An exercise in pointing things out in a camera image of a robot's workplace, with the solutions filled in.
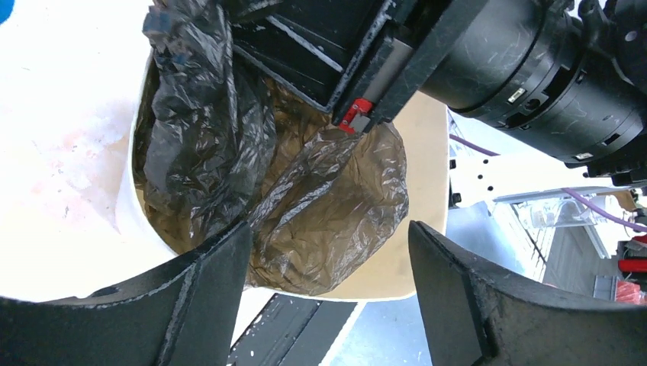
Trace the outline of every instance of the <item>plastic bag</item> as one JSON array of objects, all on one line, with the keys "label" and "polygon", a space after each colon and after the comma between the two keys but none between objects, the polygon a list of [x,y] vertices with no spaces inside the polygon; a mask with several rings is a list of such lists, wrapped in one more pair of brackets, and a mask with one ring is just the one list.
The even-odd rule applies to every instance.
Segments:
[{"label": "plastic bag", "polygon": [[404,146],[390,124],[349,135],[272,89],[278,151],[249,216],[258,236],[248,279],[318,295],[366,262],[407,216]]},{"label": "plastic bag", "polygon": [[331,291],[407,216],[398,132],[330,126],[329,116],[232,57],[229,13],[216,2],[165,4],[144,25],[159,70],[156,119],[135,133],[134,174],[151,225],[183,253],[247,219],[249,285]]},{"label": "plastic bag", "polygon": [[616,301],[619,303],[647,305],[647,297],[640,290],[640,285],[627,281],[618,281],[616,286]]},{"label": "plastic bag", "polygon": [[135,176],[149,221],[177,253],[255,204],[275,147],[269,92],[259,75],[233,64],[227,16],[218,2],[167,0],[144,21],[159,88],[152,128],[137,129],[149,134],[137,137],[146,158],[135,159]]}]

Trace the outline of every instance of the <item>gray floor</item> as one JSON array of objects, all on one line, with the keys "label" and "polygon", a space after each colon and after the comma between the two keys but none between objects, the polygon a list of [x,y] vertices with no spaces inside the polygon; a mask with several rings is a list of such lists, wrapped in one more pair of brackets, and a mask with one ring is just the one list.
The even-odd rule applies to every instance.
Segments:
[{"label": "gray floor", "polygon": [[[488,214],[485,204],[451,210],[447,236],[459,245],[524,273],[516,260],[514,243]],[[350,331],[331,366],[431,365],[416,297],[370,303]]]}]

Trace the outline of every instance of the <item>trash bin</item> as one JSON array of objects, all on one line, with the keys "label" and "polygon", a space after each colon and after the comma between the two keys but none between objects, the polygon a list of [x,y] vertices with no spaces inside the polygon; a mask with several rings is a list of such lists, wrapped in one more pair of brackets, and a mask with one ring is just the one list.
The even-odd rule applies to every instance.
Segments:
[{"label": "trash bin", "polygon": [[[142,103],[131,127],[128,160],[116,208],[117,226],[122,235],[135,239],[159,263],[174,258],[173,252],[151,227],[143,210],[143,195],[135,188],[133,174],[135,126],[152,113],[150,102],[155,92],[154,72],[149,60],[143,86]],[[407,153],[409,214],[403,220],[422,220],[444,232],[449,195],[449,144],[445,107],[417,93],[394,120]],[[396,300],[415,293],[407,249],[407,225],[394,235],[359,269],[329,293],[317,298],[329,300]]]},{"label": "trash bin", "polygon": [[[404,142],[390,124],[367,134],[331,127],[326,114],[284,85],[263,81],[231,53],[230,27],[244,9],[193,5],[156,5],[144,21],[155,66],[146,74],[130,136],[132,171],[122,184],[130,200],[124,211],[137,217],[117,219],[122,232],[139,231],[152,246],[165,243],[182,254],[247,220],[255,242],[248,284],[306,296],[330,292],[407,216]],[[445,149],[433,158],[446,166],[441,115]],[[435,137],[425,136],[427,144]],[[446,174],[440,178],[447,186]],[[385,266],[407,268],[383,263],[380,271]]]}]

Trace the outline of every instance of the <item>purple cable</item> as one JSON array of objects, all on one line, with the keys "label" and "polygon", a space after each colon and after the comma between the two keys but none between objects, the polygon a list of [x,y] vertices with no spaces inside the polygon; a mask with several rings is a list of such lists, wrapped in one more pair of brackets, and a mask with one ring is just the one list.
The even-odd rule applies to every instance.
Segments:
[{"label": "purple cable", "polygon": [[[456,141],[456,142],[458,142],[458,143],[461,143],[461,144],[463,144],[463,145],[465,145],[465,146],[467,146],[467,147],[469,147],[469,148],[471,148],[473,150],[476,150],[476,151],[478,151],[478,152],[480,152],[482,154],[485,154],[487,156],[499,156],[499,154],[497,154],[497,153],[495,153],[493,151],[490,151],[488,149],[484,149],[484,148],[482,148],[482,147],[480,147],[478,145],[475,145],[474,143],[470,143],[469,141],[467,141],[465,139],[462,139],[462,138],[460,138],[460,137],[458,137],[456,135],[450,134],[449,138]],[[593,202],[591,202],[591,201],[587,200],[586,198],[582,197],[578,192],[572,190],[571,188],[562,188],[562,191],[568,193],[575,200],[577,200],[578,202],[580,202],[584,206],[590,208],[593,212],[595,212],[596,214],[604,217],[605,219],[607,219],[609,221],[613,221],[614,223],[619,223],[620,225],[624,225],[624,226],[626,226],[626,227],[628,227],[628,228],[630,228],[632,230],[639,231],[641,233],[647,233],[647,227],[644,227],[644,226],[639,225],[637,223],[630,223],[629,221],[625,221],[623,219],[619,219],[619,218],[615,217],[614,215],[612,215],[612,214],[606,212],[605,210],[602,210],[598,206],[596,206]]]},{"label": "purple cable", "polygon": [[473,143],[470,143],[469,141],[467,141],[465,139],[462,139],[462,138],[460,138],[460,137],[458,137],[456,135],[452,135],[451,133],[449,134],[449,138],[456,141],[457,143],[461,143],[461,144],[463,144],[463,145],[465,145],[465,146],[467,146],[467,147],[469,147],[469,148],[471,148],[473,150],[476,150],[476,151],[478,151],[478,152],[480,152],[482,154],[485,154],[487,156],[499,156],[499,154],[495,153],[494,151],[484,149],[484,148],[480,147],[479,145],[475,145]]}]

